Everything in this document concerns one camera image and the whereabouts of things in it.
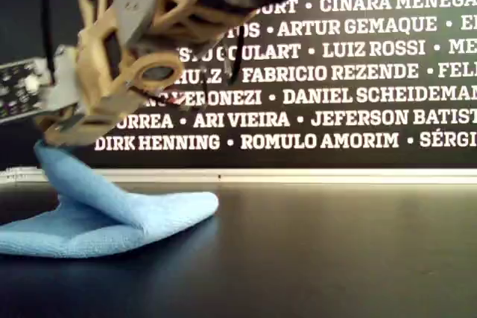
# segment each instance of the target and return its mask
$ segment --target black surface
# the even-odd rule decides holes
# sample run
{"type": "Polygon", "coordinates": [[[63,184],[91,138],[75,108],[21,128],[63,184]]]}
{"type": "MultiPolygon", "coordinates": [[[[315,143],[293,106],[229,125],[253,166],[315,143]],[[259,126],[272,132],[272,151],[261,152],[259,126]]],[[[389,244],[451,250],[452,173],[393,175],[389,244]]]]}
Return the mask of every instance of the black surface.
{"type": "MultiPolygon", "coordinates": [[[[213,190],[221,207],[112,258],[0,256],[0,317],[477,316],[475,186],[127,188],[213,190]]],[[[0,201],[2,222],[55,205],[45,186],[0,201]]]]}

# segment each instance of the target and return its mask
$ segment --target black cable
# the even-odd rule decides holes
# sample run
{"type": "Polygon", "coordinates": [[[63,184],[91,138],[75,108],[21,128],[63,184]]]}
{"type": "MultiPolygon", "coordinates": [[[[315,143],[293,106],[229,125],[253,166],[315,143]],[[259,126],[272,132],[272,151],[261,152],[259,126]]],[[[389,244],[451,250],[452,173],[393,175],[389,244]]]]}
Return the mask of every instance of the black cable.
{"type": "Polygon", "coordinates": [[[237,53],[236,60],[233,62],[232,75],[229,78],[229,85],[233,85],[239,78],[241,62],[242,62],[242,50],[245,44],[245,26],[241,26],[238,30],[238,39],[237,39],[237,53]]]}
{"type": "Polygon", "coordinates": [[[56,78],[54,76],[54,49],[53,49],[53,35],[51,33],[51,9],[50,0],[41,0],[40,8],[41,16],[41,28],[42,28],[42,40],[43,50],[46,56],[46,63],[51,75],[51,85],[56,84],[56,78]]]}

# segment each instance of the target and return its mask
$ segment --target folded towel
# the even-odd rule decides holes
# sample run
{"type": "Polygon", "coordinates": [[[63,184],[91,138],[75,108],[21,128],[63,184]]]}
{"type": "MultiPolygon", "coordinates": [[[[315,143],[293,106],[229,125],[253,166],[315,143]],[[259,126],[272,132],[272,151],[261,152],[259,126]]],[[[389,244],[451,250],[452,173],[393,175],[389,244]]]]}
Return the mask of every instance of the folded towel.
{"type": "Polygon", "coordinates": [[[214,215],[213,193],[163,195],[124,191],[67,150],[42,142],[35,153],[59,206],[0,226],[0,254],[92,258],[160,241],[214,215]]]}

